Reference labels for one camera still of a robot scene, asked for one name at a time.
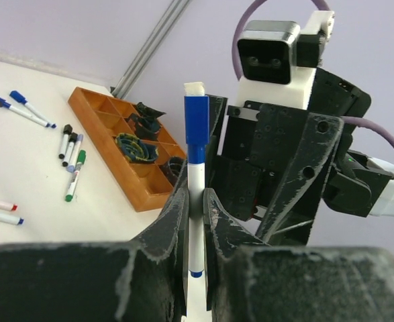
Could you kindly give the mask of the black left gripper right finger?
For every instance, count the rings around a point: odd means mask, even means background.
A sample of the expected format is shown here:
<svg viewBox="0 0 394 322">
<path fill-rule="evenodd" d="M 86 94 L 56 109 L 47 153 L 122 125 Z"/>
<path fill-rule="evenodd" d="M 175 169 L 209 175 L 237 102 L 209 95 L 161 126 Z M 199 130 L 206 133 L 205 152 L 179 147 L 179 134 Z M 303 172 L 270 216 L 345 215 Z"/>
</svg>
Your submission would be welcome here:
<svg viewBox="0 0 394 322">
<path fill-rule="evenodd" d="M 203 195 L 214 321 L 394 321 L 394 256 L 368 247 L 268 246 Z"/>
</svg>

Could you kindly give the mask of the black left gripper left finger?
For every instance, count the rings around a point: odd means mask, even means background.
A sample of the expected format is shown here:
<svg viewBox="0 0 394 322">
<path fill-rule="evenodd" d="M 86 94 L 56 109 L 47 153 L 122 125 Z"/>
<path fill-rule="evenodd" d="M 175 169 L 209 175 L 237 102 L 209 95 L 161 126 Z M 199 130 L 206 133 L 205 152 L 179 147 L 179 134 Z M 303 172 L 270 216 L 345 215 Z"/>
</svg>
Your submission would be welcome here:
<svg viewBox="0 0 394 322">
<path fill-rule="evenodd" d="M 189 194 L 130 241 L 0 245 L 0 321 L 180 321 Z"/>
</svg>

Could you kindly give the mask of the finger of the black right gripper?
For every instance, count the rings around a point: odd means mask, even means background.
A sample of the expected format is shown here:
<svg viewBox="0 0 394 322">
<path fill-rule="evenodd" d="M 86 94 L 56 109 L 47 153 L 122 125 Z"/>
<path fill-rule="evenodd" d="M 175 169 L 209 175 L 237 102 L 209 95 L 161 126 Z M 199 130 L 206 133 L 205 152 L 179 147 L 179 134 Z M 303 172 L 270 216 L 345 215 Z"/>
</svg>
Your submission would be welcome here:
<svg viewBox="0 0 394 322">
<path fill-rule="evenodd" d="M 344 127 L 340 117 L 310 113 L 303 128 L 297 151 L 292 157 L 256 231 L 269 244 L 288 212 L 305 194 L 321 172 Z"/>
<path fill-rule="evenodd" d="M 197 213 L 197 203 L 191 200 L 188 188 L 188 163 L 185 160 L 177 177 L 172 193 L 162 208 L 162 219 L 172 221 L 191 218 Z"/>
</svg>

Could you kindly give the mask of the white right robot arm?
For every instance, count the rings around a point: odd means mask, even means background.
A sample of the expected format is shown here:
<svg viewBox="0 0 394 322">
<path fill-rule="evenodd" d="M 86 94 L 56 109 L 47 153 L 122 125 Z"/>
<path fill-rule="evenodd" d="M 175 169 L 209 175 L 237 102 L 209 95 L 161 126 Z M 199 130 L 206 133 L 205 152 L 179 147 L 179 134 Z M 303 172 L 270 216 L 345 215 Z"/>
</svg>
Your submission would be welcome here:
<svg viewBox="0 0 394 322">
<path fill-rule="evenodd" d="M 209 97 L 206 181 L 236 219 L 260 216 L 271 245 L 304 245 L 321 202 L 359 217 L 394 216 L 394 165 L 351 149 L 356 127 L 386 135 L 364 114 L 370 96 L 324 69 L 305 111 Z"/>
</svg>

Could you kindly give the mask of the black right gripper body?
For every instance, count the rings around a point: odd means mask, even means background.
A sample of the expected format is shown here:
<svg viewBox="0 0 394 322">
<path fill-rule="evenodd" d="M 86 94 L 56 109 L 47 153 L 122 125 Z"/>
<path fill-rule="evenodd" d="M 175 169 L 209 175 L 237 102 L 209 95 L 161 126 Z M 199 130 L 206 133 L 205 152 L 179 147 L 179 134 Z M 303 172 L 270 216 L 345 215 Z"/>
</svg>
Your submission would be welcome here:
<svg viewBox="0 0 394 322">
<path fill-rule="evenodd" d="M 253 101 L 237 107 L 216 96 L 210 96 L 209 107 L 209 187 L 230 215 L 247 221 L 257 206 L 267 210 L 297 151 L 307 118 L 316 112 Z M 315 217 L 337 145 L 338 141 L 321 172 L 284 220 Z"/>
</svg>

